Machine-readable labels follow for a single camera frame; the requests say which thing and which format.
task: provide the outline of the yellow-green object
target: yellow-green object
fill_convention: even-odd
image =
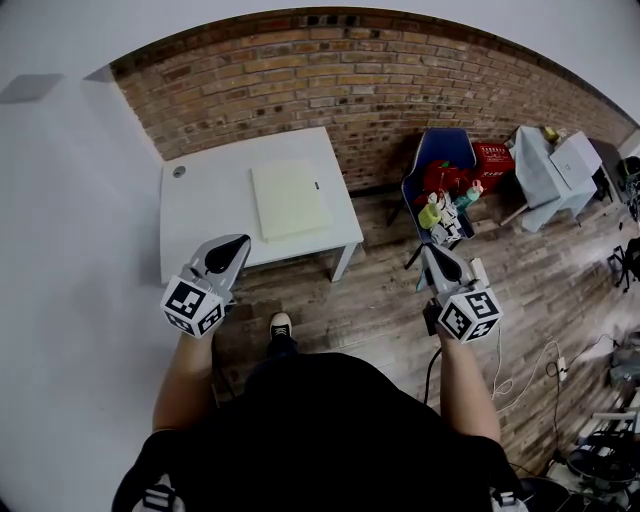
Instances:
[[[435,204],[427,204],[418,214],[418,222],[422,229],[431,229],[441,219],[440,208]]]

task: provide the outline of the white cable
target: white cable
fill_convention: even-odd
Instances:
[[[498,331],[498,371],[496,372],[496,376],[493,379],[493,394],[491,395],[491,398],[493,399],[496,395],[506,395],[507,393],[509,393],[509,391],[511,391],[511,389],[513,388],[513,378],[507,379],[505,380],[502,384],[500,384],[497,388],[495,387],[496,381],[498,379],[498,373],[500,372],[500,365],[501,365],[501,359],[502,359],[502,344],[500,341],[500,333],[501,331]],[[500,409],[498,411],[498,414],[500,414],[503,411],[506,411],[507,409],[510,409],[511,407],[513,407],[514,405],[516,405],[518,403],[518,401],[520,400],[520,398],[522,397],[522,395],[525,394],[525,392],[527,391],[527,389],[529,389],[529,386],[531,385],[531,382],[533,381],[533,377],[536,374],[536,370],[538,369],[538,364],[540,364],[540,360],[542,359],[542,356],[544,355],[544,353],[547,351],[547,348],[549,348],[550,345],[555,345],[556,346],[556,350],[558,351],[558,359],[560,359],[560,345],[558,345],[558,342],[555,340],[551,340],[549,343],[547,343],[544,348],[542,349],[542,351],[540,352],[540,355],[538,356],[538,359],[536,359],[536,364],[533,366],[533,371],[531,372],[531,377],[529,377],[529,381],[527,382],[527,385],[524,387],[524,389],[520,392],[520,394],[517,396],[517,398],[511,402],[509,405],[507,405],[506,407],[503,407],[502,409]],[[499,392],[498,390],[504,386],[507,382],[511,383],[511,387],[509,388],[509,391],[505,391],[505,392]]]

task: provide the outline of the floor plank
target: floor plank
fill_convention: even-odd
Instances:
[[[243,272],[234,292],[239,305],[216,335],[223,371],[236,392],[264,358],[271,316],[284,310],[302,352],[337,351],[362,358],[401,390],[422,399],[438,340],[428,336],[422,318],[431,292],[415,292],[420,263],[403,268],[418,244],[409,215],[401,212],[386,227],[398,198],[394,193],[354,199],[365,241],[337,283],[328,279],[331,252]],[[606,262],[616,245],[626,246],[629,238],[638,236],[622,206],[594,201],[580,216],[581,225],[560,212],[536,234],[524,231],[517,219],[500,227],[506,213],[497,196],[472,205],[476,236],[456,248],[462,257],[482,258],[505,311],[498,383],[512,376],[514,385],[508,395],[496,398],[498,409],[521,393],[549,340],[558,342],[570,362],[600,334],[620,339],[637,327],[634,313],[640,294],[640,285],[628,294],[614,288]],[[474,344],[490,388],[498,364],[496,345],[497,333]],[[555,349],[549,348],[526,394],[500,415],[509,460],[531,471],[540,470],[555,448],[556,382],[545,374],[545,366],[556,359]],[[605,359],[576,364],[563,383],[558,426],[564,450],[591,412],[610,409],[619,398],[622,390],[605,385],[606,370]],[[436,409],[439,374],[436,363],[429,391],[429,403]],[[224,398],[220,383],[217,389]]]

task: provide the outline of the black sneaker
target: black sneaker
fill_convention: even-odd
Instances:
[[[291,337],[291,318],[286,313],[277,313],[271,319],[271,339],[276,336],[288,336]]]

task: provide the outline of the black office chair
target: black office chair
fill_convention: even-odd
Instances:
[[[632,238],[629,240],[626,252],[622,250],[620,245],[616,247],[613,250],[613,254],[607,258],[607,261],[611,264],[614,259],[618,260],[622,265],[622,273],[616,283],[616,288],[618,288],[622,280],[626,278],[627,287],[624,289],[624,293],[627,293],[629,291],[629,272],[634,275],[634,281],[640,279],[640,238]]]

